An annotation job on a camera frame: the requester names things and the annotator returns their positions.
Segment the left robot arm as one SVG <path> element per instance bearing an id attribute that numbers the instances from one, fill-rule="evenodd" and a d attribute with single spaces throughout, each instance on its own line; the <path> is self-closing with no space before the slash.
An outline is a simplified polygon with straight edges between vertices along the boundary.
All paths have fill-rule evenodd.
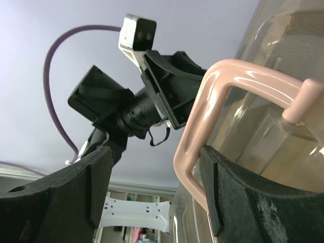
<path id="1" fill-rule="evenodd" d="M 100 146 L 114 153 L 113 183 L 175 189 L 173 155 L 205 70 L 183 51 L 142 55 L 143 88 L 132 92 L 92 66 L 68 105 L 93 125 L 84 155 Z"/>

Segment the translucent brown tool box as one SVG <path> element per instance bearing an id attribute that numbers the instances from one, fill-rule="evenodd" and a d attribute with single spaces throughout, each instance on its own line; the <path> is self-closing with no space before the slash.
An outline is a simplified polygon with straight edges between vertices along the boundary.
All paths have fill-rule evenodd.
<path id="1" fill-rule="evenodd" d="M 235 58 L 207 70 L 174 156 L 170 242 L 218 242 L 199 170 L 206 145 L 323 193 L 323 1 L 260 1 Z"/>

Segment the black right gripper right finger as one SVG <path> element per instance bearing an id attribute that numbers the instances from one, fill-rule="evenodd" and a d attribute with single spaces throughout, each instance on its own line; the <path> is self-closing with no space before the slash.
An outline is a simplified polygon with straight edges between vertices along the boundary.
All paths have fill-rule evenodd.
<path id="1" fill-rule="evenodd" d="M 199 170 L 218 242 L 323 242 L 323 193 L 268 180 L 208 145 Z"/>

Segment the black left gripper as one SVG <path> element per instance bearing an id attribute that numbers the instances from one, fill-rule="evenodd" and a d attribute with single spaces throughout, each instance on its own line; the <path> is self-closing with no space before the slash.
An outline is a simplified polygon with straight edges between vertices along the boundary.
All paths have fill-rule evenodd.
<path id="1" fill-rule="evenodd" d="M 147 50 L 143 59 L 145 86 L 172 127 L 175 130 L 184 127 L 206 70 L 183 51 L 161 55 L 156 50 Z"/>

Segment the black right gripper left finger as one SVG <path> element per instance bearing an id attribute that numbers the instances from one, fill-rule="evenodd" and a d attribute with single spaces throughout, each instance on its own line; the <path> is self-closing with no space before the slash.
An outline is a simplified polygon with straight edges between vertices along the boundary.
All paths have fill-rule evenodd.
<path id="1" fill-rule="evenodd" d="M 1 193 L 1 242 L 92 242 L 113 167 L 102 146 L 50 175 Z"/>

